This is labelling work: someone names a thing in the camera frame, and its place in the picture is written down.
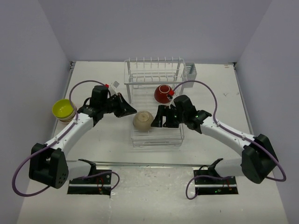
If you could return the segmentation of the cream speckled bowl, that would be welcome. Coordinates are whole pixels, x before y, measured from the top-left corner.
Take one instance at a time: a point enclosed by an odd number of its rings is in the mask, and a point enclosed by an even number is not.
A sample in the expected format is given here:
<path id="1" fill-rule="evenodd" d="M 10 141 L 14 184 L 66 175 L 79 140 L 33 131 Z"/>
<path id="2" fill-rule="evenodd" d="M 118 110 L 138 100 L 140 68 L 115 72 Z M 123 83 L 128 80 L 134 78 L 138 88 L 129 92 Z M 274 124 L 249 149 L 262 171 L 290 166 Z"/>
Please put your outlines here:
<path id="1" fill-rule="evenodd" d="M 74 118 L 75 110 L 72 107 L 60 108 L 55 112 L 55 116 L 57 119 L 68 120 Z"/>

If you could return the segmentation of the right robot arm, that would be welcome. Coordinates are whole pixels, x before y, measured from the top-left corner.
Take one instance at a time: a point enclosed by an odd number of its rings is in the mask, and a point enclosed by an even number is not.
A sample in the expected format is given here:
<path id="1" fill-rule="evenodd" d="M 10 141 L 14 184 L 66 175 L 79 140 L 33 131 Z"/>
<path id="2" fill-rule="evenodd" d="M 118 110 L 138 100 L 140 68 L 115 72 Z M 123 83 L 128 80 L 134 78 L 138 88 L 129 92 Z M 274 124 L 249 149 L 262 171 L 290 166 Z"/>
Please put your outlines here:
<path id="1" fill-rule="evenodd" d="M 254 136 L 222 125 L 211 113 L 197 110 L 186 95 L 175 97 L 170 106 L 159 105 L 151 126 L 178 128 L 180 124 L 220 141 L 240 155 L 240 160 L 210 166 L 208 177 L 213 183 L 220 183 L 226 176 L 243 175 L 260 184 L 278 164 L 267 136 Z"/>

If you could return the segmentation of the orange bowl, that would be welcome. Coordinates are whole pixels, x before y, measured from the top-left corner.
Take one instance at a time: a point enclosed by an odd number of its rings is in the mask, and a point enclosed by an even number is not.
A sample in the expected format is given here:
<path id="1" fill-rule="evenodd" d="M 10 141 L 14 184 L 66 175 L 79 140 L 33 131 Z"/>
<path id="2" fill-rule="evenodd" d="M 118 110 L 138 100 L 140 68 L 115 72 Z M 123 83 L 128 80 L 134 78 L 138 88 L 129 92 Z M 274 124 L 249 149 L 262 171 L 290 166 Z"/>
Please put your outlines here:
<path id="1" fill-rule="evenodd" d="M 68 120 L 58 119 L 58 121 L 61 122 L 61 123 L 64 123 L 64 124 L 68 124 L 72 121 L 72 118 L 68 119 Z"/>

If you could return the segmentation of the beige flower pattern bowl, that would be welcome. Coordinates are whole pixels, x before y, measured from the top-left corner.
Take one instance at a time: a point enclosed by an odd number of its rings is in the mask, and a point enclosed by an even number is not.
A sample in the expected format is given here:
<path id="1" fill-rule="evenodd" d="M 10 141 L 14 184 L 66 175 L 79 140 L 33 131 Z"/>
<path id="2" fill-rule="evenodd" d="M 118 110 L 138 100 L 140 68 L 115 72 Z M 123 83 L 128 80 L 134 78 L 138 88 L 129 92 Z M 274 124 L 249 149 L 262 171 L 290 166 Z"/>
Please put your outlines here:
<path id="1" fill-rule="evenodd" d="M 139 111 L 133 118 L 133 126 L 141 132 L 147 132 L 151 129 L 151 123 L 154 118 L 149 111 Z"/>

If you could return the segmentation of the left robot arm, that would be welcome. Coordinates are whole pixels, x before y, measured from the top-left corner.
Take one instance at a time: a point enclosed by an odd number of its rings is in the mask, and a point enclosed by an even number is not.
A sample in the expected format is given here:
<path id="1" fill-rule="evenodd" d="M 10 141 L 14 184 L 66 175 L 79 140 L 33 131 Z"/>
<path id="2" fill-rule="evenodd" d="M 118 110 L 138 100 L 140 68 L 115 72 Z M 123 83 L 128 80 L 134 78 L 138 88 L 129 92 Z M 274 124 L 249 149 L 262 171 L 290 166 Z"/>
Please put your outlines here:
<path id="1" fill-rule="evenodd" d="M 78 109 L 72 122 L 45 144 L 36 143 L 32 147 L 29 178 L 56 189 L 61 188 L 67 180 L 82 179 L 86 183 L 93 183 L 99 176 L 95 163 L 84 159 L 67 162 L 66 156 L 78 140 L 108 113 L 121 118 L 136 114 L 137 111 L 121 93 L 109 96 L 106 86 L 96 85 L 89 104 Z"/>

